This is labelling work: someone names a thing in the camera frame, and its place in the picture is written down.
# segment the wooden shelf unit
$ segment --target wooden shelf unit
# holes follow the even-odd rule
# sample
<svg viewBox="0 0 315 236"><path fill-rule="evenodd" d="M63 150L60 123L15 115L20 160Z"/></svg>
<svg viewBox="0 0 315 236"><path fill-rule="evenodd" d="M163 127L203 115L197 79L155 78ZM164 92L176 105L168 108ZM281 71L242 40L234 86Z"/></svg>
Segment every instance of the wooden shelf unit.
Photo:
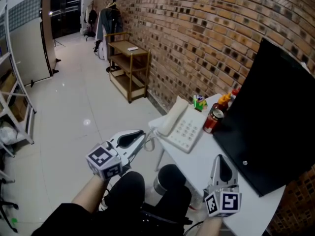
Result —
<svg viewBox="0 0 315 236"><path fill-rule="evenodd" d="M108 43L109 46L119 51L119 54L111 55L109 79L117 87L117 89L123 94L123 96L131 103L133 100L146 97L147 85L148 85L148 70L150 50L145 51L141 48L128 51L128 48L135 47L136 45L129 41L116 41ZM146 56L146 64L143 64L135 57ZM121 68L117 70L114 68L116 64ZM134 74L136 72L145 71L145 82L142 83Z"/></svg>

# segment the black monitor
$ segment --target black monitor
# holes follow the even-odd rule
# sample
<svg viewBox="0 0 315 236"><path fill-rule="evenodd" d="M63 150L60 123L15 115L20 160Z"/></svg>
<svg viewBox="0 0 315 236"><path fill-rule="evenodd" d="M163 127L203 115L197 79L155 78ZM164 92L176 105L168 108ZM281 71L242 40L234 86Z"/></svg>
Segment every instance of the black monitor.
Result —
<svg viewBox="0 0 315 236"><path fill-rule="evenodd" d="M315 78L263 39L214 137L258 195L297 179L315 163Z"/></svg>

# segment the forearm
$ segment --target forearm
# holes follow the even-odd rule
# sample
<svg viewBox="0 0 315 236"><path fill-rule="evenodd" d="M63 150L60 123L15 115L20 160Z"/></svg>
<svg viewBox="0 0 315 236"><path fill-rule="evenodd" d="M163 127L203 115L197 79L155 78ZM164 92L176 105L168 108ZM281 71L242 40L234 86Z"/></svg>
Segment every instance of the forearm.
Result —
<svg viewBox="0 0 315 236"><path fill-rule="evenodd" d="M218 236L222 225L221 218L207 218L201 225L196 236Z"/></svg>
<svg viewBox="0 0 315 236"><path fill-rule="evenodd" d="M94 175L72 200L72 203L93 213L102 201L108 182L104 182L98 175Z"/></svg>

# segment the white tile floor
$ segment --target white tile floor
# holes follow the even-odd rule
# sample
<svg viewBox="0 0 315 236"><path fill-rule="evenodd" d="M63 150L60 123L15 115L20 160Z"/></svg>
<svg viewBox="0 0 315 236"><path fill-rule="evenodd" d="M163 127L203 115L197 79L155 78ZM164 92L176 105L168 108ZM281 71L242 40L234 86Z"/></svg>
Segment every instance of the white tile floor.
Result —
<svg viewBox="0 0 315 236"><path fill-rule="evenodd" d="M96 144L120 130L148 130L148 121L160 117L146 99L131 104L109 81L107 65L93 53L94 41L79 34L58 39L56 47L62 61L60 71L50 80L27 88L37 108L34 121L34 145L16 150L15 158L6 158L5 171L16 179L3 189L7 201L20 209L8 209L17 218L20 235L28 236L62 202L72 198L92 177L85 155ZM160 147L141 150L132 168L152 184ZM163 164L171 162L165 155ZM0 235L16 235L0 220Z"/></svg>

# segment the telephone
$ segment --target telephone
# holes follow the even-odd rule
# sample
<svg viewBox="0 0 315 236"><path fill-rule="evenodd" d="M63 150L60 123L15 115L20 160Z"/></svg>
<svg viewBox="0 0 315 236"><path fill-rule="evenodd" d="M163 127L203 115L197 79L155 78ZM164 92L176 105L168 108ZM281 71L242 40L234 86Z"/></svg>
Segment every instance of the telephone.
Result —
<svg viewBox="0 0 315 236"><path fill-rule="evenodd" d="M177 96L176 103L157 128L157 135L185 153L193 147L206 117Z"/></svg>

